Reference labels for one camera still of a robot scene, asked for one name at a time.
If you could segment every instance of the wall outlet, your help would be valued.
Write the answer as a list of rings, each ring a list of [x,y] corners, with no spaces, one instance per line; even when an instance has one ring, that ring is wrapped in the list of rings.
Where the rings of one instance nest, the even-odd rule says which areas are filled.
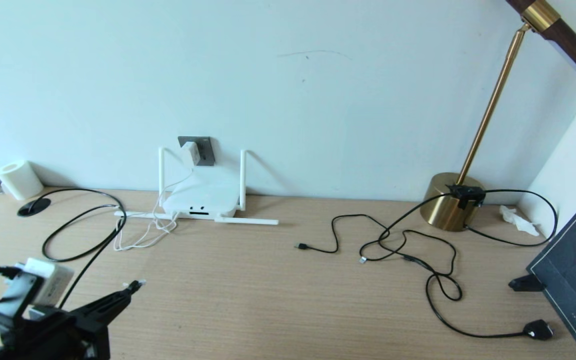
[[[210,136],[178,136],[179,146],[184,146],[186,142],[194,142],[199,150],[198,167],[211,167],[215,165],[215,153]]]

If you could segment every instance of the white router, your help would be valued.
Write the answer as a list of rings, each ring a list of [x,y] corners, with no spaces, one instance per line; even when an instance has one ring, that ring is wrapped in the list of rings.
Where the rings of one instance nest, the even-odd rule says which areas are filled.
[[[212,220],[216,223],[233,224],[257,224],[257,225],[278,225],[278,219],[260,218],[236,218],[235,212],[246,211],[246,157],[247,150],[241,151],[239,161],[239,189],[234,189],[233,185],[191,182],[184,180],[179,183],[172,193],[164,198],[165,186],[165,164],[164,155],[166,148],[159,148],[159,205],[164,213],[126,211],[129,217],[138,217],[172,221],[174,219],[201,219]],[[114,213],[122,216],[121,211]]]

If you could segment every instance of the wooden desk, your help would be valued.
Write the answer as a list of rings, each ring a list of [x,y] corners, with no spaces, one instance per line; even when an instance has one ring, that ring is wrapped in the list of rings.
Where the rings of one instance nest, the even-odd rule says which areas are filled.
[[[154,192],[110,191],[128,210],[148,210]],[[52,205],[18,218],[20,203],[0,196],[0,265],[41,258],[41,244],[58,226],[93,205],[97,194],[51,195]],[[65,308],[73,309],[146,279],[145,287],[110,325],[112,358],[142,359],[573,359],[576,343],[540,292],[513,292],[508,281],[526,274],[541,248],[517,248],[471,232],[450,233],[425,224],[418,213],[410,228],[444,237],[459,251],[455,278],[464,299],[433,294],[444,317],[479,334],[521,331],[537,319],[555,337],[476,339],[453,332],[431,312],[425,297],[429,273],[394,257],[359,264],[359,246],[380,229],[365,218],[338,221],[340,253],[293,248],[295,242],[331,249],[330,220],[364,213],[390,223],[413,203],[249,196],[249,217],[280,219],[279,226],[180,220],[174,233],[152,248],[116,252],[109,246],[83,276]],[[112,212],[90,216],[65,230],[50,251],[66,257],[98,243],[114,226]],[[138,239],[147,219],[129,219],[124,239]],[[497,207],[477,217],[482,231],[534,242],[503,223]],[[393,242],[400,241],[393,234]],[[407,253],[442,271],[450,249],[438,241],[410,238]],[[369,255],[376,255],[371,248]],[[88,258],[69,262],[79,271]],[[5,286],[0,278],[0,294]]]

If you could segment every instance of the black clip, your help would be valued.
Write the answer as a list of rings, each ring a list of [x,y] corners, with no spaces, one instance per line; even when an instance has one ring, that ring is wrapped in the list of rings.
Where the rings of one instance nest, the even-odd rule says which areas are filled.
[[[446,185],[450,189],[450,194],[453,198],[459,199],[457,207],[459,209],[466,209],[469,201],[474,201],[475,207],[480,207],[486,198],[486,191],[478,186],[466,185]]]
[[[539,281],[539,278],[534,273],[514,278],[508,283],[508,286],[515,292],[541,292],[546,289],[546,285]]]

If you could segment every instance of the power adapter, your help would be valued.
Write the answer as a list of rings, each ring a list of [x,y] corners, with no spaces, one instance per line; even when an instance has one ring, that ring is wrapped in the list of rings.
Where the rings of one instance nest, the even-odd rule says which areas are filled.
[[[35,295],[32,304],[55,306],[62,297],[68,283],[73,278],[73,269],[56,262],[45,262],[38,259],[28,258],[23,265],[23,272],[43,278],[41,289]]]
[[[199,148],[194,141],[187,141],[181,146],[181,161],[188,169],[194,168],[199,162]]]

